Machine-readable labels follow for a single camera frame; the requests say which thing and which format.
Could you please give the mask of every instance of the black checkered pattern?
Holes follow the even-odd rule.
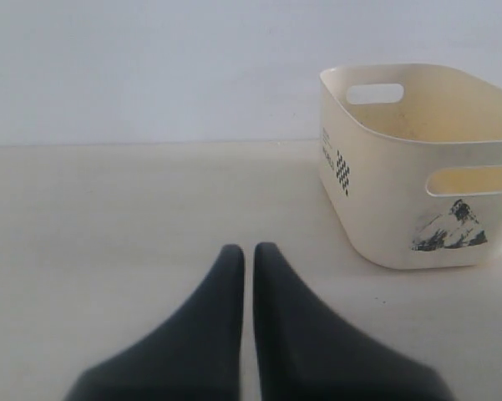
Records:
[[[337,160],[336,160],[336,178],[340,185],[342,186],[345,196],[349,196],[349,173],[351,169],[349,169],[349,165],[343,159],[343,156],[340,155],[340,151],[337,152]]]

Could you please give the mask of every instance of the white wall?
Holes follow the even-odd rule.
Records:
[[[0,145],[317,136],[318,73],[502,87],[502,0],[0,0]]]

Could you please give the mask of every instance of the cream plastic basket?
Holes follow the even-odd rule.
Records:
[[[417,269],[502,251],[501,89],[427,64],[341,67],[321,81],[320,176],[360,254]],[[384,84],[403,96],[347,100]]]

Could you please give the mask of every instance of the mountain graphic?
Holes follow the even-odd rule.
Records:
[[[414,251],[458,249],[487,242],[483,227],[470,207],[459,199],[448,213],[436,215],[422,225],[414,237]]]

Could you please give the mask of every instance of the white floor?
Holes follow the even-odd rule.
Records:
[[[275,241],[338,313],[502,401],[502,257],[394,272],[348,244],[317,142],[0,149],[0,401],[56,401],[184,301],[227,242]],[[259,399],[247,283],[244,400]]]

